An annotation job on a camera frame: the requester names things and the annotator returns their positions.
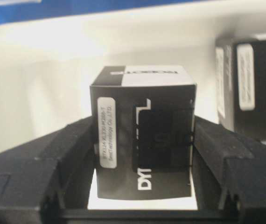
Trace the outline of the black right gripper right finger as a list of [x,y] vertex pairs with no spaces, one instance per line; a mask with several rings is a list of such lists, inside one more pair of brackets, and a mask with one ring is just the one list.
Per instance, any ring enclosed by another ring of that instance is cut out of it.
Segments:
[[194,147],[221,188],[218,209],[232,208],[241,224],[266,224],[266,145],[196,120]]

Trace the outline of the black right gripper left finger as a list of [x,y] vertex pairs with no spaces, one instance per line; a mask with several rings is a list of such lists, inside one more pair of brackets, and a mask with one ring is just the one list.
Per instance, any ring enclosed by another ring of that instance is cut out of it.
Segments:
[[49,224],[60,210],[88,204],[92,119],[0,153],[0,224]]

